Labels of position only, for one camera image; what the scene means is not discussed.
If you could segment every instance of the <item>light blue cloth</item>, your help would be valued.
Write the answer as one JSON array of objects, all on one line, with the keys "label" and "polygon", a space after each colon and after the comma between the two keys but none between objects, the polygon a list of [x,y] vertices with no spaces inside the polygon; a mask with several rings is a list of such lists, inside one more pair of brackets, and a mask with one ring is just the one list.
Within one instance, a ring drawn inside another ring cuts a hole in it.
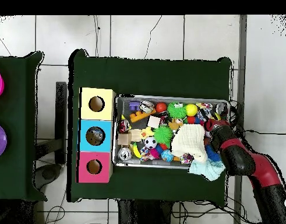
[{"label": "light blue cloth", "polygon": [[204,175],[206,179],[213,181],[218,179],[224,169],[225,166],[222,161],[213,162],[211,159],[207,159],[206,163],[204,164],[193,160],[190,164],[188,172],[197,175]]}]

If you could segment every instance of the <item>yellow cube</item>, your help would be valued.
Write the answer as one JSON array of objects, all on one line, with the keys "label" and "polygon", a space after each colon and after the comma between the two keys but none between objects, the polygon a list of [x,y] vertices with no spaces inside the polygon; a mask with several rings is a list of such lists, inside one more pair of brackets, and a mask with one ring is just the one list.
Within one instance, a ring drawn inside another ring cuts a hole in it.
[{"label": "yellow cube", "polygon": [[111,89],[81,87],[80,118],[83,120],[113,120],[116,93]]}]

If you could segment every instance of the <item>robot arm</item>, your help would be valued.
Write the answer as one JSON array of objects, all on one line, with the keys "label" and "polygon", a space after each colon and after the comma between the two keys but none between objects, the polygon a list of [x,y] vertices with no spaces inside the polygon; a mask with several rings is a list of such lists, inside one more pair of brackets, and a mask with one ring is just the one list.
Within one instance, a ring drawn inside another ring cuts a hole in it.
[{"label": "robot arm", "polygon": [[268,158],[248,151],[225,121],[208,122],[205,129],[228,174],[250,179],[263,224],[286,224],[286,190]]}]

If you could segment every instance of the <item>metal tray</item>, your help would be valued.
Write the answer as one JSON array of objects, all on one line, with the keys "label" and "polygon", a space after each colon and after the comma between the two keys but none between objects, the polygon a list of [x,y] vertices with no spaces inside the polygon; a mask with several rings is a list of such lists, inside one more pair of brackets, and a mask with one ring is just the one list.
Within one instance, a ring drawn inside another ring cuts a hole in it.
[{"label": "metal tray", "polygon": [[[112,149],[112,162],[116,166],[130,166],[130,167],[153,167],[153,168],[162,168],[162,169],[188,169],[189,164],[180,164],[180,162],[171,161],[165,162],[163,160],[147,160],[145,162],[141,162],[138,158],[133,157],[127,162],[123,162],[118,158],[118,151],[120,150],[121,145],[118,145],[118,130],[117,130],[117,122],[121,120],[121,115],[123,114],[124,117],[129,121],[132,129],[145,129],[147,127],[148,118],[144,118],[138,122],[132,123],[130,121],[129,115],[133,113],[129,109],[129,102],[139,102],[141,100],[148,100],[153,102],[155,105],[158,102],[164,102],[166,104],[170,102],[183,102],[185,104],[188,103],[211,103],[216,106],[217,103],[225,103],[229,109],[229,102],[226,100],[209,100],[209,99],[194,99],[194,98],[181,98],[181,97],[163,97],[163,96],[142,96],[142,95],[135,95],[133,97],[124,97],[124,96],[117,96],[115,99],[116,110],[117,110],[117,118],[116,122],[114,123],[114,138],[113,138],[113,149]],[[229,113],[226,115],[226,120],[229,120]],[[140,150],[144,147],[144,143],[137,142],[137,148]]]}]

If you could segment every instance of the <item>green spiky ball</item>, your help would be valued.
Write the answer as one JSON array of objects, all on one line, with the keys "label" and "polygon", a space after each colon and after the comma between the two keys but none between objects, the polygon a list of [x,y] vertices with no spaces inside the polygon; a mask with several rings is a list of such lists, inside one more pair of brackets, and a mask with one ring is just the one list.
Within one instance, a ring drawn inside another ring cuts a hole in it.
[{"label": "green spiky ball", "polygon": [[167,126],[159,126],[154,130],[154,138],[159,144],[165,144],[170,148],[171,139],[173,137],[172,130]]},{"label": "green spiky ball", "polygon": [[180,107],[180,108],[176,108],[174,106],[174,104],[177,104],[178,102],[171,102],[169,105],[168,105],[168,112],[170,114],[170,116],[172,118],[185,118],[186,117],[186,108],[185,106],[183,105],[183,107]]}]

